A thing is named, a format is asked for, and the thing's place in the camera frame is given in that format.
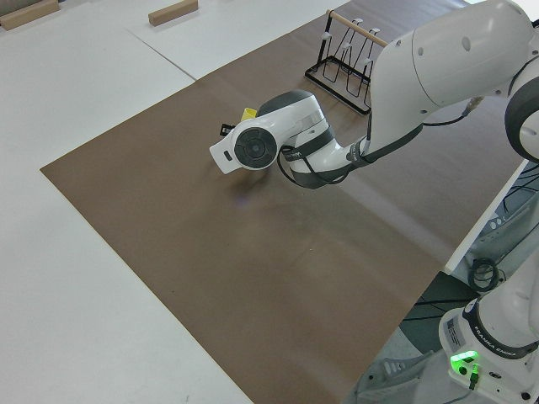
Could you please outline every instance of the wooden block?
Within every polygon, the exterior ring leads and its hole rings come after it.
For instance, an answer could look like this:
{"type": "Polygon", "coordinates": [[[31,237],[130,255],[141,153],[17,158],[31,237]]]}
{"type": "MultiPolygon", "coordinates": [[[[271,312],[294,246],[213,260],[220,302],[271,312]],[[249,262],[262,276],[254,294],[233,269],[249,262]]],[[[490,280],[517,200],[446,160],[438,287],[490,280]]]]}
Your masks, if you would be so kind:
{"type": "Polygon", "coordinates": [[[3,15],[0,17],[0,25],[5,29],[17,28],[58,10],[60,10],[58,0],[41,0],[39,3],[3,15]]]}
{"type": "Polygon", "coordinates": [[[172,6],[162,8],[161,10],[154,11],[153,13],[149,13],[148,19],[150,20],[151,25],[157,27],[158,25],[167,23],[172,19],[192,13],[198,9],[198,0],[184,0],[183,2],[179,2],[173,4],[172,6]]]}

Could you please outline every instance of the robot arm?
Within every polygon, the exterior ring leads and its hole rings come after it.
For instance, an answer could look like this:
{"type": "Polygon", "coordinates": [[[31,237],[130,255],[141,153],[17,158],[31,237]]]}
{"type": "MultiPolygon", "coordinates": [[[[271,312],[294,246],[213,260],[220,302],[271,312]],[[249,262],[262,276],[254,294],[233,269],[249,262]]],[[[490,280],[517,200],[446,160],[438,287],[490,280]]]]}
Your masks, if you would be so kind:
{"type": "Polygon", "coordinates": [[[519,6],[487,0],[448,13],[394,40],[371,78],[369,128],[342,147],[310,93],[295,90],[262,105],[211,147],[224,173],[267,168],[283,152],[296,183],[315,189],[344,178],[411,141],[436,110],[478,96],[511,97],[511,145],[539,158],[539,34],[519,6]]]}

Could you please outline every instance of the brown mat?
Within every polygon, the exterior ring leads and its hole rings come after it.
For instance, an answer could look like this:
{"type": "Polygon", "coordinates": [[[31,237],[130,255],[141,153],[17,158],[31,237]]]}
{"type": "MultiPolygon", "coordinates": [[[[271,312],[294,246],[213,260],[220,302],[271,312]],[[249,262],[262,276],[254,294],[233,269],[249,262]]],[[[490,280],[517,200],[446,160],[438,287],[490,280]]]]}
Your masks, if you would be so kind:
{"type": "MultiPolygon", "coordinates": [[[[357,0],[339,12],[390,40],[461,5],[357,0]]],[[[344,398],[520,161],[504,103],[488,101],[340,186],[300,189],[276,167],[222,175],[208,152],[221,123],[292,88],[317,95],[342,143],[365,133],[365,117],[302,78],[324,25],[42,169],[256,403],[344,398]]]]}

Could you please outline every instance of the yellow object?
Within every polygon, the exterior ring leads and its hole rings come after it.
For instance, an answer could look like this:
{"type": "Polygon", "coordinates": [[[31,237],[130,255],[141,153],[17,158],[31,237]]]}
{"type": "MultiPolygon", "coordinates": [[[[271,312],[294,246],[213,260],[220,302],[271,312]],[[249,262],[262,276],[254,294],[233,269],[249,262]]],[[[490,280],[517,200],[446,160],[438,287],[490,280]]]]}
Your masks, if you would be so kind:
{"type": "Polygon", "coordinates": [[[243,110],[242,120],[251,120],[256,118],[256,109],[246,108],[243,110]]]}

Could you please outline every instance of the cable connector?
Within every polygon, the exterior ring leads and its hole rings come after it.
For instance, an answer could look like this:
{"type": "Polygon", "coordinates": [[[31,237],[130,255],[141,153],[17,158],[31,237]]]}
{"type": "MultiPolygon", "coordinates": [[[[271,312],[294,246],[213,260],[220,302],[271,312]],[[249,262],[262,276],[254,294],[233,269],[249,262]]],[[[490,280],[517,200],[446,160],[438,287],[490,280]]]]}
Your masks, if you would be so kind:
{"type": "Polygon", "coordinates": [[[474,390],[474,389],[475,389],[475,385],[478,383],[478,381],[479,381],[479,365],[478,365],[478,364],[474,364],[474,365],[473,365],[472,374],[470,375],[470,386],[469,386],[469,389],[470,389],[470,390],[474,390]]]}
{"type": "Polygon", "coordinates": [[[466,108],[462,111],[461,116],[468,116],[475,108],[478,107],[478,105],[483,100],[484,100],[484,97],[474,97],[470,99],[470,102],[467,104],[466,108]]]}

